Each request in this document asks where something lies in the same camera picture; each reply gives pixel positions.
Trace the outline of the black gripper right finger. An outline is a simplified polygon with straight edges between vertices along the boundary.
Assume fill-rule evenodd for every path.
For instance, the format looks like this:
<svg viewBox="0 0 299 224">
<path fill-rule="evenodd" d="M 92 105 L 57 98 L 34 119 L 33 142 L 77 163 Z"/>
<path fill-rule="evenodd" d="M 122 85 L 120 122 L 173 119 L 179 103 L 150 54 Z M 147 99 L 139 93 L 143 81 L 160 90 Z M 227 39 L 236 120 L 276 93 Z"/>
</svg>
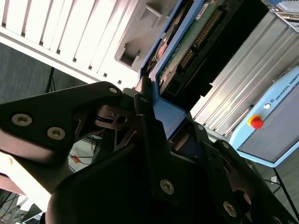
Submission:
<svg viewBox="0 0 299 224">
<path fill-rule="evenodd" d="M 261 176 L 224 140 L 211 142 L 206 129 L 184 119 L 171 137 L 174 150 L 187 158 L 199 158 L 206 150 L 224 170 L 244 224 L 295 224 L 296 220 L 274 196 Z"/>
</svg>

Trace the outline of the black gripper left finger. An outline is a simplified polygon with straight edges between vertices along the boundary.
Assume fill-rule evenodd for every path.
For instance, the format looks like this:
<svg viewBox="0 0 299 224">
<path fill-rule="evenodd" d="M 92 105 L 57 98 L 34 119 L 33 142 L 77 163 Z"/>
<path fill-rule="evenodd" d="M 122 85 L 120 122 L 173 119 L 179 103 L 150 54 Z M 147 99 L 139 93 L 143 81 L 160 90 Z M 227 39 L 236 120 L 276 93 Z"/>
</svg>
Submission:
<svg viewBox="0 0 299 224">
<path fill-rule="evenodd" d="M 121 155 L 142 151 L 146 179 L 134 191 L 174 203 L 175 191 L 167 193 L 162 186 L 162 180 L 172 180 L 171 154 L 163 124 L 146 95 L 130 96 L 109 82 L 97 82 L 0 106 L 1 152 L 41 166 L 59 167 L 75 142 L 104 129 L 123 137 L 100 165 L 111 172 Z"/>
</svg>

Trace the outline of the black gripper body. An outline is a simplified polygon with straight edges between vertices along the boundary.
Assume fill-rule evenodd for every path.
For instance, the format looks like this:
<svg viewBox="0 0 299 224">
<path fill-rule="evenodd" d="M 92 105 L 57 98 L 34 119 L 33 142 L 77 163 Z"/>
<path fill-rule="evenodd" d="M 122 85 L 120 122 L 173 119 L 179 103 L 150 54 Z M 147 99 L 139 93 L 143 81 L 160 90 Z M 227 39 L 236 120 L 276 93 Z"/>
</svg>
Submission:
<svg viewBox="0 0 299 224">
<path fill-rule="evenodd" d="M 48 224 L 234 224 L 236 201 L 220 153 L 204 142 L 196 161 L 171 154 L 169 184 L 150 186 L 145 153 L 127 147 L 66 178 Z"/>
</svg>

